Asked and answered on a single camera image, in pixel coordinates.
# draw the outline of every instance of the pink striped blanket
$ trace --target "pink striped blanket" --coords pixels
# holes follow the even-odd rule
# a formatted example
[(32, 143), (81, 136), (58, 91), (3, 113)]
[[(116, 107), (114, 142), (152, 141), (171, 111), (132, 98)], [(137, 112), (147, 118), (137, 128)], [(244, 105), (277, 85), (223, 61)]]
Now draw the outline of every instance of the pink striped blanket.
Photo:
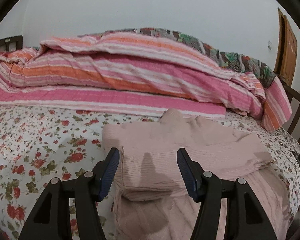
[[(26, 59), (31, 54), (25, 51)], [(29, 62), (0, 55), (0, 78), (14, 87), (88, 85), (223, 104), (262, 119), (273, 131), (291, 108), (277, 79), (264, 91), (253, 73), (220, 68), (207, 56), (167, 38), (137, 33), (52, 38)]]
[(0, 79), (0, 106), (16, 105), (147, 116), (162, 116), (168, 108), (178, 109), (184, 116), (225, 118), (226, 114), (226, 108), (221, 104), (184, 98), (65, 85), (20, 89), (10, 87)]

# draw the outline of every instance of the wooden door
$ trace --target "wooden door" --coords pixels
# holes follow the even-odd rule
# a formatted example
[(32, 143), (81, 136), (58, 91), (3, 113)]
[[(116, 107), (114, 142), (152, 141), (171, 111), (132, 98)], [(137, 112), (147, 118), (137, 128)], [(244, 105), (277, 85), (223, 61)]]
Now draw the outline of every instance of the wooden door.
[(279, 46), (277, 61), (274, 72), (276, 72), (288, 86), (291, 86), (297, 61), (298, 43), (290, 23), (285, 15), (279, 10)]

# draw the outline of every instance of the garment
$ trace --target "garment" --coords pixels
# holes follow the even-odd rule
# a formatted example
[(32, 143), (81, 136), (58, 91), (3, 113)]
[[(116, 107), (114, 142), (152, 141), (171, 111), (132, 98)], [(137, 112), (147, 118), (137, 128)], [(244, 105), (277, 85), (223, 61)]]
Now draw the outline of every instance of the garment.
[[(271, 156), (256, 134), (169, 109), (159, 122), (107, 124), (102, 137), (106, 152), (117, 147), (121, 153), (114, 214), (125, 239), (190, 238), (200, 205), (187, 195), (176, 161), (180, 147), (221, 179), (246, 178), (278, 237), (287, 227), (285, 186), (267, 165)], [(223, 202), (217, 239), (223, 239), (225, 210)]]

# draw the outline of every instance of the floral bed sheet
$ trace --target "floral bed sheet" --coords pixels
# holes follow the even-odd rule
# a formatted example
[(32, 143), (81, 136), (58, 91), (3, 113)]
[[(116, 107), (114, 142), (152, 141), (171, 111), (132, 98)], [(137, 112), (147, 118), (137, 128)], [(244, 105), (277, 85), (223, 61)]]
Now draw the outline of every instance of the floral bed sheet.
[[(53, 177), (75, 179), (104, 160), (101, 131), (106, 123), (156, 122), (159, 118), (46, 107), (0, 106), (0, 229), (18, 239), (40, 193)], [(292, 150), (300, 146), (284, 129), (266, 132), (250, 117), (227, 111), (215, 122), (255, 132), (273, 157), (271, 165), (287, 187), (290, 221), (300, 204), (300, 169)], [(116, 239), (114, 185), (96, 203), (106, 239)], [(71, 231), (79, 239), (75, 203), (70, 200)]]

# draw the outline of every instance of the blue gripper pad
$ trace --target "blue gripper pad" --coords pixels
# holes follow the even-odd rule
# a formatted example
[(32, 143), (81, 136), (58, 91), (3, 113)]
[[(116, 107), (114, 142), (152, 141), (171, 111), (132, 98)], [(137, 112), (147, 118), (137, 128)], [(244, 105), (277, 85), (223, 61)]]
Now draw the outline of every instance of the blue gripper pad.
[(196, 201), (199, 197), (197, 189), (200, 186), (201, 177), (200, 175), (197, 177), (197, 172), (192, 160), (184, 148), (180, 148), (177, 151), (177, 163), (188, 194), (194, 201)]
[(103, 165), (105, 166), (105, 170), (101, 177), (101, 186), (99, 192), (100, 201), (104, 199), (110, 190), (115, 172), (117, 171), (120, 160), (120, 154), (117, 148), (111, 148), (108, 153), (106, 159), (104, 160)]

